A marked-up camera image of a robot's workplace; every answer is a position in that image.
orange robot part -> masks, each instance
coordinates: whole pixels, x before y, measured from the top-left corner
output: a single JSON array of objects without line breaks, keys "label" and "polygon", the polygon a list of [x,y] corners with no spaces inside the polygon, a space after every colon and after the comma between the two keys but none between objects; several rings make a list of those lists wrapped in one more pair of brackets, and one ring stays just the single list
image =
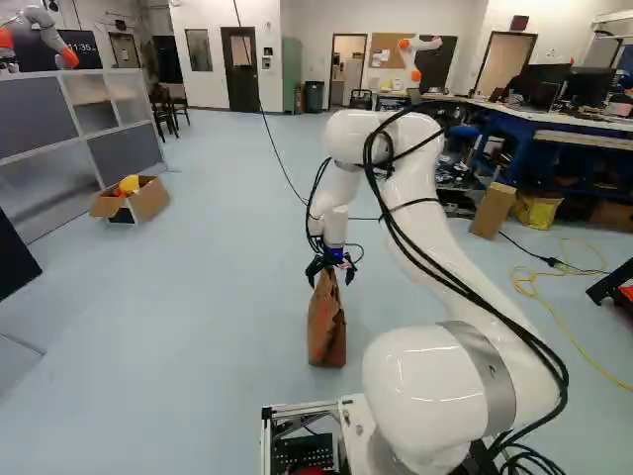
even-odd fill
[{"label": "orange robot part", "polygon": [[68,67],[74,68],[77,67],[77,64],[79,64],[79,58],[77,57],[77,54],[75,54],[75,51],[73,51],[70,47],[65,47],[61,51],[61,57],[63,57],[63,60],[68,65]]},{"label": "orange robot part", "polygon": [[0,48],[13,49],[13,39],[6,28],[0,28]]}]

bulletin board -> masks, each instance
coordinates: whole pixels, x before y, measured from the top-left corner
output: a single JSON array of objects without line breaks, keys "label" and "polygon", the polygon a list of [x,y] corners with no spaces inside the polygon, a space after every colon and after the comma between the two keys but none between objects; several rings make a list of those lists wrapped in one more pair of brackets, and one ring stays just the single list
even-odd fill
[{"label": "bulletin board", "polygon": [[[400,53],[398,41],[403,38],[413,38],[415,33],[372,33],[372,42],[369,49],[369,67],[377,69],[405,69],[407,66]],[[378,50],[389,51],[389,58],[382,60],[380,66],[374,65],[374,53]]]}]

yellow bag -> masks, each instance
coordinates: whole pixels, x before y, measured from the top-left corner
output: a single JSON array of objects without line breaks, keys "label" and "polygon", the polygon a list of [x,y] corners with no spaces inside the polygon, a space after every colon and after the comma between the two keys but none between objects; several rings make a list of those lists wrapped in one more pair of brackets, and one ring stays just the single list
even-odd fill
[{"label": "yellow bag", "polygon": [[533,230],[549,230],[563,198],[542,198],[519,194],[512,207],[514,216]]}]

trash can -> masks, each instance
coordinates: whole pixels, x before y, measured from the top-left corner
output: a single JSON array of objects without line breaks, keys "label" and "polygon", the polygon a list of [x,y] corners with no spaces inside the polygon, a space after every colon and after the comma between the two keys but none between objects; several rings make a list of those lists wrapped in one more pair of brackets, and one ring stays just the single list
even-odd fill
[{"label": "trash can", "polygon": [[323,109],[323,81],[306,81],[306,112],[318,114]]}]

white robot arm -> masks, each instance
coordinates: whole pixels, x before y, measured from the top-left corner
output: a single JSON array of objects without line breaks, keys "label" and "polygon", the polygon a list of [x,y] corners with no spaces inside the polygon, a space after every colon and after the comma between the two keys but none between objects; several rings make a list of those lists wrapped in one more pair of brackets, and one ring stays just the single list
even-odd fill
[{"label": "white robot arm", "polygon": [[77,54],[61,38],[48,11],[39,5],[29,5],[0,26],[0,62],[6,63],[9,72],[20,72],[15,60],[13,39],[28,34],[33,25],[40,27],[42,41],[58,52],[55,64],[59,69],[73,68],[79,64]]},{"label": "white robot arm", "polygon": [[[335,167],[328,185],[316,192],[310,229],[322,235],[328,248],[345,243],[347,205],[364,176],[365,140],[393,114],[340,111],[327,124],[326,148]],[[385,132],[398,154],[439,130],[431,118],[410,113]],[[466,256],[447,226],[434,182],[443,142],[438,135],[394,162],[393,175],[381,190],[383,201],[414,244],[538,336],[522,312]],[[386,138],[377,136],[373,163],[385,160],[387,151]],[[382,439],[410,471],[449,473],[461,463],[472,440],[522,428],[552,412],[559,402],[559,387],[537,354],[507,325],[422,272],[391,235],[387,242],[407,275],[445,304],[449,320],[396,329],[374,340],[363,357],[365,398]],[[407,245],[407,251],[413,252],[412,247]]]}]

